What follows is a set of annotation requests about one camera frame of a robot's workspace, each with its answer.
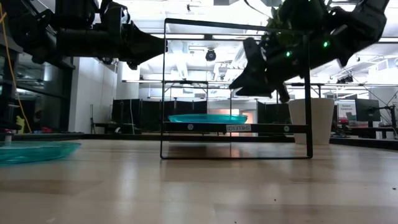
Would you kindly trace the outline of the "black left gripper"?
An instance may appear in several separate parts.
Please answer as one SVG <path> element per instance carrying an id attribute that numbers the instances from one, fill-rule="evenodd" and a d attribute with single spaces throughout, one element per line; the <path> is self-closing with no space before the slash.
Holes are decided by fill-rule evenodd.
<path id="1" fill-rule="evenodd" d="M 101 24 L 110 35 L 111 42 L 123 46 L 127 45 L 128 27 L 131 21 L 128 8 L 116 2 L 102 2 L 99 7 Z M 154 57 L 167 53 L 167 40 L 164 34 L 148 34 L 143 32 L 142 61 L 148 61 Z"/>

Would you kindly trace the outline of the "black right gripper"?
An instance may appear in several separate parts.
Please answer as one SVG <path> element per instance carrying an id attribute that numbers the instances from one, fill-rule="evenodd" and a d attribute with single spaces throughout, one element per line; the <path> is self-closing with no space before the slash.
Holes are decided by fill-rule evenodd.
<path id="1" fill-rule="evenodd" d="M 237 96 L 271 97 L 276 90 L 279 100 L 290 100 L 285 81 L 300 75 L 303 70 L 303 42 L 282 45 L 274 40 L 259 44 L 253 37 L 243 41 L 247 64 L 242 73 L 229 85 L 238 89 Z"/>

